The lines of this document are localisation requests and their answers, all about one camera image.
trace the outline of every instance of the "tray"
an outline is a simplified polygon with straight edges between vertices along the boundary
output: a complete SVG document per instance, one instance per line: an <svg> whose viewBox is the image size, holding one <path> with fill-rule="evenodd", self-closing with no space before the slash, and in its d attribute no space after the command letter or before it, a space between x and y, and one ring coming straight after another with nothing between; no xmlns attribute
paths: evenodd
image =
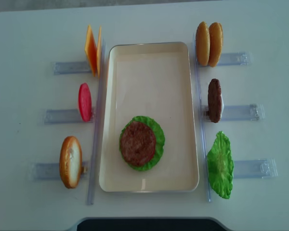
<svg viewBox="0 0 289 231"><path fill-rule="evenodd" d="M199 182L189 55L182 42L115 46L109 54L99 183L106 192L192 191ZM134 116L154 118L166 142L151 170L130 168L119 135Z"/></svg>

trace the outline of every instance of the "hamburger patty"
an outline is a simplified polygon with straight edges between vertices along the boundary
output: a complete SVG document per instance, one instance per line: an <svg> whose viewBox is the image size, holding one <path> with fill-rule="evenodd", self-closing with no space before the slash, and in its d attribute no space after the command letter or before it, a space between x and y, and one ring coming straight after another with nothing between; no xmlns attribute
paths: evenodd
<svg viewBox="0 0 289 231"><path fill-rule="evenodd" d="M212 79L208 90L209 116L213 123L218 123L221 119L223 107L222 89L218 79Z"/></svg>
<svg viewBox="0 0 289 231"><path fill-rule="evenodd" d="M133 121L120 140L123 159L136 167L148 163L155 153L156 138L152 129L144 123Z"/></svg>

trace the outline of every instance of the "cheese slice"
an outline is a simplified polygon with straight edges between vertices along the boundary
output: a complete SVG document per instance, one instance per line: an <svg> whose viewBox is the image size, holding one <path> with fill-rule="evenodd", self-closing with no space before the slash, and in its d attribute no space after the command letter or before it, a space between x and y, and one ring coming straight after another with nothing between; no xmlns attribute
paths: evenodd
<svg viewBox="0 0 289 231"><path fill-rule="evenodd" d="M85 52L92 70L93 76L97 71L97 62L96 62L96 45L94 41L93 32L91 26L88 25L87 36L86 36L86 44L85 44Z"/></svg>
<svg viewBox="0 0 289 231"><path fill-rule="evenodd" d="M100 77L101 73L101 52L102 52L102 26L100 26L100 30L98 32L98 42L97 42L97 53L96 53L96 63L97 63L97 74Z"/></svg>

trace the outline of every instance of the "table surface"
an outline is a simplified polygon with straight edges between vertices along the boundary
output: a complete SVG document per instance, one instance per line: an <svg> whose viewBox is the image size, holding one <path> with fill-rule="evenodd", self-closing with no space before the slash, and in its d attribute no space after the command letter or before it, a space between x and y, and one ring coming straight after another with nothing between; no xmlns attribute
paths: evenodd
<svg viewBox="0 0 289 231"><path fill-rule="evenodd" d="M79 84L90 74L53 76L50 62L82 61L87 25L99 25L108 49L117 44L192 43L198 24L223 25L223 52L249 51L251 66L201 71L218 77L225 104L262 103L262 122L206 126L207 142L223 130L235 160L275 158L279 176L235 180L230 200L207 202L201 147L200 182L191 193L105 193L96 181L86 206L88 181L74 190L59 181L32 182L30 163L58 162L67 135L79 138L84 159L92 151L93 125L42 126L46 108L75 108ZM232 230L289 230L289 1L213 1L0 13L0 230L66 230L86 218L212 218Z"/></svg>

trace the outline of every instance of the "bottom bun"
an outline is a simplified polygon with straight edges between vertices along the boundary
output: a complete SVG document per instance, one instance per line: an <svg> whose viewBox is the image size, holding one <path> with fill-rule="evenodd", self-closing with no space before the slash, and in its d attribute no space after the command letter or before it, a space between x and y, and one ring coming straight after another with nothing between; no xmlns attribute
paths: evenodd
<svg viewBox="0 0 289 231"><path fill-rule="evenodd" d="M209 28L205 22L199 24L196 32L196 54L198 62L208 65L210 55L210 34Z"/></svg>
<svg viewBox="0 0 289 231"><path fill-rule="evenodd" d="M74 136L65 138L60 152L60 177L68 189L77 187L81 175L82 152Z"/></svg>
<svg viewBox="0 0 289 231"><path fill-rule="evenodd" d="M208 64L215 67L221 57L223 48L223 28L220 23L212 23L209 27L210 33L210 57Z"/></svg>

